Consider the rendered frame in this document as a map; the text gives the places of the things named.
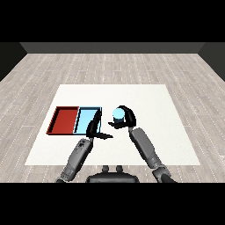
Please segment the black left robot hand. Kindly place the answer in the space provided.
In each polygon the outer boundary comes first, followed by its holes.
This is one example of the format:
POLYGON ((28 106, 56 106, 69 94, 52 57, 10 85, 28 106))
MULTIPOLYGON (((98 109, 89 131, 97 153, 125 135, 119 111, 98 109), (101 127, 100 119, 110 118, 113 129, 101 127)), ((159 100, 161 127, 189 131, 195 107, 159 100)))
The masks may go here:
POLYGON ((101 120, 101 115, 102 115, 101 111, 97 110, 95 112, 93 119, 90 121, 90 123, 86 129, 86 136, 89 137, 90 139, 99 138, 99 139, 105 140, 105 139, 113 137, 110 134, 103 134, 98 131, 98 123, 101 120))

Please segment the dark grey robot body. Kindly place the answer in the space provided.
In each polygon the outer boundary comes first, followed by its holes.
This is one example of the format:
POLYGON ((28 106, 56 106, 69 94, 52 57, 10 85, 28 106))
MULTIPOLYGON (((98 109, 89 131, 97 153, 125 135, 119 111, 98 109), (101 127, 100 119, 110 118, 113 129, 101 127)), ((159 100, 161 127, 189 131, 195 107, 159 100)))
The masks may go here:
POLYGON ((100 173, 87 177, 86 183, 139 183, 139 179, 125 173, 121 165, 116 166, 115 172, 110 172, 109 166, 104 165, 100 173))

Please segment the light blue shallow open box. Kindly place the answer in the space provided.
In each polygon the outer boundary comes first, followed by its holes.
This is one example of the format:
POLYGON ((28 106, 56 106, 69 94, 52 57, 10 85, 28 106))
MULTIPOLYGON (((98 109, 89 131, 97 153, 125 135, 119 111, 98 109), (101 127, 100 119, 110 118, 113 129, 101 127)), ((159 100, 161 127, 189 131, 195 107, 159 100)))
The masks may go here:
POLYGON ((73 134, 86 135, 88 125, 93 120, 95 113, 99 109, 99 106, 81 106, 76 116, 73 134))

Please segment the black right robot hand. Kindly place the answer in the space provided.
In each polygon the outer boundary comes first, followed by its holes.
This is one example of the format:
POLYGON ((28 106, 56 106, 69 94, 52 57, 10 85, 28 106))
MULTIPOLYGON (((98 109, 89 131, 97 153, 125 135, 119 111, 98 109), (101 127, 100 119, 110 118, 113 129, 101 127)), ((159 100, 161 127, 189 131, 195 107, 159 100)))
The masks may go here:
POLYGON ((125 112, 124 121, 119 124, 115 124, 114 122, 109 122, 109 125, 114 127, 115 129, 119 129, 119 128, 123 128, 123 127, 135 127, 136 126, 136 118, 135 118, 134 112, 130 108, 128 108, 124 105, 120 105, 117 108, 121 108, 124 110, 124 112, 125 112))

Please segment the red shallow open box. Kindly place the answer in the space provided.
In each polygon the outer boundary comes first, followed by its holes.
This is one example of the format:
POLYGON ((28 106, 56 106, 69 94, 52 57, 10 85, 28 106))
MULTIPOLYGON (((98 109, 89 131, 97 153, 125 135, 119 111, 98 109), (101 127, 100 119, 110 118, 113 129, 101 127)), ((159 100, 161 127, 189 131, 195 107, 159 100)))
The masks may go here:
POLYGON ((47 128, 48 135, 72 135, 78 106, 57 106, 47 128))

